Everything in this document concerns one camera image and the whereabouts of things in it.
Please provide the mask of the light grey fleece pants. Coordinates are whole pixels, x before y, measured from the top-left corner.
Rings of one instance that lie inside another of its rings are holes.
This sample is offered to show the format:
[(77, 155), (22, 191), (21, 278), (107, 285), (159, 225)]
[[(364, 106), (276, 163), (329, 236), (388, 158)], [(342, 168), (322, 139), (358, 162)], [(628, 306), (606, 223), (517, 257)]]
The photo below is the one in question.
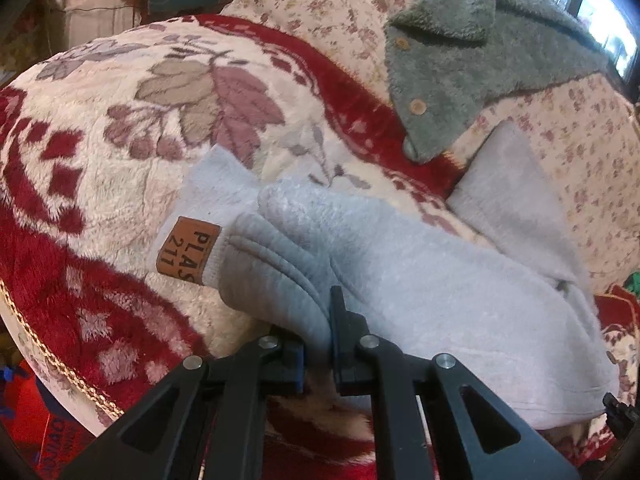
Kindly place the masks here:
[(449, 352), (537, 429), (600, 414), (618, 387), (588, 272), (528, 140), (502, 122), (448, 207), (480, 246), (384, 200), (260, 183), (224, 148), (196, 164), (148, 263), (232, 309), (331, 350), (330, 290), (407, 353)]

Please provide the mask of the green fabric item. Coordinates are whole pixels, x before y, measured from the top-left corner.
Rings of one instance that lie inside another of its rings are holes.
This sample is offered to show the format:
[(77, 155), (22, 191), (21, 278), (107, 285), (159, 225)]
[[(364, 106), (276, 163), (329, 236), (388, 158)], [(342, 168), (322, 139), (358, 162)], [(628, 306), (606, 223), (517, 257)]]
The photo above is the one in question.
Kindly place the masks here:
[(624, 283), (624, 289), (628, 290), (640, 299), (640, 272), (631, 273)]

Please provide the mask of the floral quilted bedspread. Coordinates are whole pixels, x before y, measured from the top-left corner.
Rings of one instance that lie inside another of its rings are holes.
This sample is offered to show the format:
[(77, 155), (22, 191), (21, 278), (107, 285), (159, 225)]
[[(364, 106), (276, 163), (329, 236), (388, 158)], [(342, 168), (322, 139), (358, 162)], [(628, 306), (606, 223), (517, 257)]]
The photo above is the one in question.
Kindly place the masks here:
[(551, 0), (231, 0), (396, 110), (394, 154), (465, 166), (499, 122), (529, 138), (596, 289), (639, 267), (639, 122), (605, 57)]

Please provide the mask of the red floral plush blanket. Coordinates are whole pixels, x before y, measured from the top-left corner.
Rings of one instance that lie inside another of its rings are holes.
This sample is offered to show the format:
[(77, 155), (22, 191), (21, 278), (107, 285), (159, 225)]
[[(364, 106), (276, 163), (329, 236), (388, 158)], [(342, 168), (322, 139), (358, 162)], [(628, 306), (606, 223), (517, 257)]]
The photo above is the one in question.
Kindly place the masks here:
[(177, 18), (32, 66), (1, 92), (1, 316), (55, 400), (93, 434), (192, 352), (259, 332), (216, 292), (146, 267), (184, 176), (214, 146), (259, 179), (387, 200), (474, 243), (445, 205), (490, 130), (532, 142), (588, 266), (625, 401), (637, 394), (639, 128), (591, 75), (486, 108), (426, 165), (395, 112), (305, 41), (239, 18)]

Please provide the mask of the green fuzzy buttoned jacket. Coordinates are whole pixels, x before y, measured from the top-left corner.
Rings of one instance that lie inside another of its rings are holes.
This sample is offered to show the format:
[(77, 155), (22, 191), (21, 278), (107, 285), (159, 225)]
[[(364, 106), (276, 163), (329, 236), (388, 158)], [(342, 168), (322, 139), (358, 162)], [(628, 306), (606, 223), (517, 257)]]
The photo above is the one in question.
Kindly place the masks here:
[(608, 67), (600, 44), (552, 0), (413, 0), (388, 20), (385, 40), (402, 149), (418, 164), (449, 148), (487, 104)]

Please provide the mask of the window with metal grille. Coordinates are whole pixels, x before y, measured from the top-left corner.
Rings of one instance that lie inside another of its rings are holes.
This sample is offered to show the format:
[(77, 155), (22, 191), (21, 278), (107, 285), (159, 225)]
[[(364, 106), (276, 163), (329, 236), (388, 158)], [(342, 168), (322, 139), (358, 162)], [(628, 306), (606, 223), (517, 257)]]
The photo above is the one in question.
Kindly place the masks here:
[(639, 14), (629, 0), (553, 0), (578, 18), (605, 50), (625, 84), (639, 61)]

